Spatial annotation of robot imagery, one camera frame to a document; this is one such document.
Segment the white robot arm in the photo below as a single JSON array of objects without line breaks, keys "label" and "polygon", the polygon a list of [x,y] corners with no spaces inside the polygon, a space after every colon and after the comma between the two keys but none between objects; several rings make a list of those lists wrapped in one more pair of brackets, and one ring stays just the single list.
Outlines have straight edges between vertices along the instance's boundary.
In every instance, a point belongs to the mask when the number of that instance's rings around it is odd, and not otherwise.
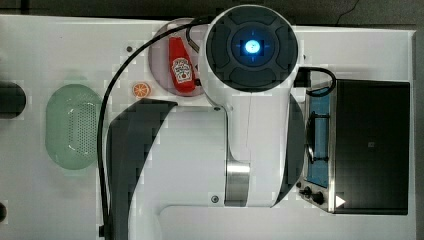
[{"label": "white robot arm", "polygon": [[299,57],[294,29],[270,8],[216,16],[199,51],[206,105],[141,99],[109,126],[106,239],[161,240],[167,207],[276,205],[303,158]]}]

